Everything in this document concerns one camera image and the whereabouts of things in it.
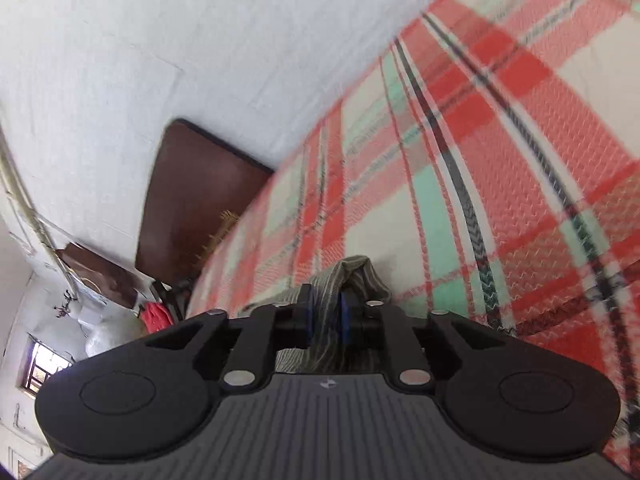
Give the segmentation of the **red plaid bed sheet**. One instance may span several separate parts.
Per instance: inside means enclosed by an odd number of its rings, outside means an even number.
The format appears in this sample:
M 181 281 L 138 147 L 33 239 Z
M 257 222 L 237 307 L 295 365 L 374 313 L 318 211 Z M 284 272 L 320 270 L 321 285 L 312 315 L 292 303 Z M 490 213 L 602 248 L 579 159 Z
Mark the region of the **red plaid bed sheet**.
M 237 315 L 353 255 L 407 313 L 585 362 L 639 471 L 639 0 L 435 0 L 273 175 L 189 311 Z

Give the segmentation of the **white plastic bag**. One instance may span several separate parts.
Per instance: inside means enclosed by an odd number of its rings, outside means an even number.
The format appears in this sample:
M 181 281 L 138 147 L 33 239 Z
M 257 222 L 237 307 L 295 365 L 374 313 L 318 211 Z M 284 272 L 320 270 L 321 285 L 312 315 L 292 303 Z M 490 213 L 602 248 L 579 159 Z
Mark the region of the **white plastic bag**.
M 86 334 L 88 358 L 113 350 L 148 334 L 142 319 L 130 310 L 93 315 L 78 321 Z

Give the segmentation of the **dark brown wooden board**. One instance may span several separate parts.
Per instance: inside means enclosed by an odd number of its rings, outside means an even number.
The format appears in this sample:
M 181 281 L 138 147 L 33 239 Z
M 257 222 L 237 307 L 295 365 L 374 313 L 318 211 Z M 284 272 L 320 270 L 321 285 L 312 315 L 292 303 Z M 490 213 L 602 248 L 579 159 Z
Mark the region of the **dark brown wooden board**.
M 171 122 L 146 192 L 136 269 L 168 285 L 197 276 L 272 175 L 192 122 Z

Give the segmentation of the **red cloth bundle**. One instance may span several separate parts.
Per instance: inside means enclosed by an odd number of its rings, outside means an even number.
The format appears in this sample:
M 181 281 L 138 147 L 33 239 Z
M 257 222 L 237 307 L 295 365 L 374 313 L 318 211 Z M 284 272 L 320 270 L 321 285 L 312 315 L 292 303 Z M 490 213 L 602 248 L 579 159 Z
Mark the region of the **red cloth bundle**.
M 140 311 L 140 318 L 149 334 L 166 330 L 174 325 L 174 319 L 160 302 L 146 302 Z

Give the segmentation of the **black metal stand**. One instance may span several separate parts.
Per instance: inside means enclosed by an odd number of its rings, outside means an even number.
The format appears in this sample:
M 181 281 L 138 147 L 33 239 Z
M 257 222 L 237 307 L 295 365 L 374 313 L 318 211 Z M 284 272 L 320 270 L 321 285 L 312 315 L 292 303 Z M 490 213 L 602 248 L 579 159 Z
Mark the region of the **black metal stand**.
M 193 287 L 192 280 L 183 280 L 174 286 L 155 280 L 152 281 L 150 289 L 153 297 L 168 311 L 171 321 L 180 323 L 188 317 L 186 312 L 188 312 Z

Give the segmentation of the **green striped checked shirt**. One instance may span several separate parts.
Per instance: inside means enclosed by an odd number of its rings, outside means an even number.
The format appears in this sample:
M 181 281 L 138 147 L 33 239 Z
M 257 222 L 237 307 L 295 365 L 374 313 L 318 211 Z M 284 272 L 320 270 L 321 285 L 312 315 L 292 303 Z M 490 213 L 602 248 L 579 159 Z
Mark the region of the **green striped checked shirt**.
M 286 348 L 277 353 L 276 371 L 292 374 L 373 373 L 380 358 L 372 350 L 349 348 L 341 342 L 341 292 L 350 289 L 359 302 L 392 300 L 371 260 L 363 255 L 344 258 L 314 274 L 310 280 L 312 330 L 306 349 Z

